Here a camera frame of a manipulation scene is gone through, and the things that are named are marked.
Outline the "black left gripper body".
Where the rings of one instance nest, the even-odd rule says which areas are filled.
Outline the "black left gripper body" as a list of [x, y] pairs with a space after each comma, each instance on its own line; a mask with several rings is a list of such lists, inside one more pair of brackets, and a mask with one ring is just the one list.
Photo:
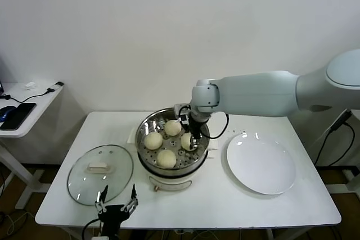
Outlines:
[[98, 218], [104, 224], [121, 224], [129, 219], [130, 213], [125, 205], [108, 205], [98, 212]]

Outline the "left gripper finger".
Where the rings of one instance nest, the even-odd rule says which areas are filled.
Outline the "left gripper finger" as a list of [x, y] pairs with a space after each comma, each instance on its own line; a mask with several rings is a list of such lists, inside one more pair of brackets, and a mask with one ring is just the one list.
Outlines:
[[120, 209], [121, 212], [133, 212], [138, 206], [138, 198], [135, 184], [132, 187], [130, 200]]
[[108, 191], [108, 185], [105, 186], [104, 190], [102, 192], [98, 193], [98, 198], [96, 199], [94, 206], [98, 213], [104, 213], [106, 212], [105, 207], [105, 199]]

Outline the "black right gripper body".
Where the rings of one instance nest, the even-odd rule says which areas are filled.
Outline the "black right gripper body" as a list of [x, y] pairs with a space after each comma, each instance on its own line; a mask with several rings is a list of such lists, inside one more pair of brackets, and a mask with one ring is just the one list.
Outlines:
[[197, 115], [194, 112], [189, 113], [189, 131], [196, 137], [196, 132], [198, 130], [202, 131], [203, 137], [209, 136], [209, 130], [207, 127], [207, 122], [209, 120], [208, 116]]

